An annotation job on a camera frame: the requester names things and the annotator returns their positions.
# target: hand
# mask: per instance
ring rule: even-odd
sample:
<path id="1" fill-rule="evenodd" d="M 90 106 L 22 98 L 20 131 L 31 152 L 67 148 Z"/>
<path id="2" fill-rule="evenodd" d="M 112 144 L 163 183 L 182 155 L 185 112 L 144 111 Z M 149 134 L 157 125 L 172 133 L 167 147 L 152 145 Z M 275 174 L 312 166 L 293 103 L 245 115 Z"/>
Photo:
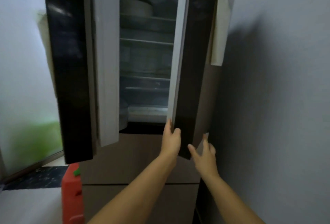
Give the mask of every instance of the hand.
<path id="1" fill-rule="evenodd" d="M 195 167 L 205 181 L 210 177 L 219 176 L 216 163 L 216 149 L 208 143 L 206 135 L 203 135 L 203 154 L 197 154 L 193 145 L 189 144 L 188 149 L 194 160 Z"/>
<path id="2" fill-rule="evenodd" d="M 181 130 L 176 128 L 172 134 L 172 121 L 168 119 L 163 132 L 162 148 L 160 154 L 176 158 L 181 146 Z"/>

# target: black refrigerator door edge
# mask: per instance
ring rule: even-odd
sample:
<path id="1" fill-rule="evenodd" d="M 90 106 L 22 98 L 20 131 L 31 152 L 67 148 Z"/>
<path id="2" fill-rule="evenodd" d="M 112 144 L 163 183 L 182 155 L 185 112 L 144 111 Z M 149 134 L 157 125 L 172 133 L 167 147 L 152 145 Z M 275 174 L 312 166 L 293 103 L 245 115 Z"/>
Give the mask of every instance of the black refrigerator door edge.
<path id="1" fill-rule="evenodd" d="M 66 163 L 93 158 L 84 0 L 46 0 Z"/>
<path id="2" fill-rule="evenodd" d="M 189 0 L 175 128 L 181 129 L 179 156 L 190 159 L 208 42 L 216 0 Z"/>

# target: forearm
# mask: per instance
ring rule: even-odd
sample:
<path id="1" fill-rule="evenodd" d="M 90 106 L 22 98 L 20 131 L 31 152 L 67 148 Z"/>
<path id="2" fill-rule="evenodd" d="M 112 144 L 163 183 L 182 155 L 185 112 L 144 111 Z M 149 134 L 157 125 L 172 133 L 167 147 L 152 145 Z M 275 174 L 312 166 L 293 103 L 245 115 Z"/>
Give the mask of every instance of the forearm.
<path id="1" fill-rule="evenodd" d="M 134 181 L 105 205 L 89 224 L 145 223 L 175 162 L 176 156 L 159 155 Z"/>
<path id="2" fill-rule="evenodd" d="M 204 181 L 226 224 L 264 224 L 220 176 L 209 176 Z"/>

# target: red plastic object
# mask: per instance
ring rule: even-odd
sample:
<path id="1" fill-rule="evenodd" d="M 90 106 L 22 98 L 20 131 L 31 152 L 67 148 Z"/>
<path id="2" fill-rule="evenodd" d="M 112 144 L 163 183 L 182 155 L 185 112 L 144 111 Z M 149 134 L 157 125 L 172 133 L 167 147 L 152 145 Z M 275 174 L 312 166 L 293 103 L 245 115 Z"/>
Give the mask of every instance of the red plastic object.
<path id="1" fill-rule="evenodd" d="M 70 164 L 62 178 L 62 221 L 63 224 L 84 224 L 84 204 L 80 176 L 73 172 L 78 163 Z"/>

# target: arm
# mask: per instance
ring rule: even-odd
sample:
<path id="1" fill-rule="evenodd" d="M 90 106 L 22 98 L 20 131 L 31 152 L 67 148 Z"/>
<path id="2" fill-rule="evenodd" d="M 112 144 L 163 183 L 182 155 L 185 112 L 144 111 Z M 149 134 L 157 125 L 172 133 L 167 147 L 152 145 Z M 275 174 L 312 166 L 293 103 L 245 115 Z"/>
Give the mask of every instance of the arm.
<path id="1" fill-rule="evenodd" d="M 216 149 L 208 143 L 205 135 L 201 156 L 191 144 L 188 145 L 188 149 L 226 224 L 264 224 L 220 178 L 216 164 Z"/>
<path id="2" fill-rule="evenodd" d="M 159 156 L 125 189 L 106 204 L 89 224 L 145 223 L 172 169 L 181 145 L 181 131 L 164 128 Z"/>

